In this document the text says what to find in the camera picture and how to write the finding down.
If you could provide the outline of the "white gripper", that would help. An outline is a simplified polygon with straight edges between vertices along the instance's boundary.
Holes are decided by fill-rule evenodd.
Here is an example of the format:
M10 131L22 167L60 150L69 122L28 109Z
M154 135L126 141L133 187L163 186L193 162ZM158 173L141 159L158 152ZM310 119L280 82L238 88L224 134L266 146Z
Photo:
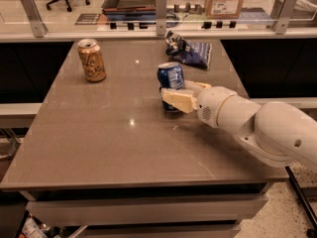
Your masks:
M163 88L160 91L162 100L184 113L197 109L197 116L203 123L218 128L217 119L222 105L237 93L223 86L211 87L203 82L185 80L184 83L188 90ZM194 93L200 93L197 99Z

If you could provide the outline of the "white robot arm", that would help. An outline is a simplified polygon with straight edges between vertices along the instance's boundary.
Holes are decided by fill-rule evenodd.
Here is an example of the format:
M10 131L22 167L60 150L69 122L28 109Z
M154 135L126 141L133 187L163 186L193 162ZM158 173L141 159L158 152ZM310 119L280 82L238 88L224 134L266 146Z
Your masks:
M223 86L187 80L183 89L163 88L164 102L229 133L261 162L275 168L297 161L317 172L317 121L279 101L260 105Z

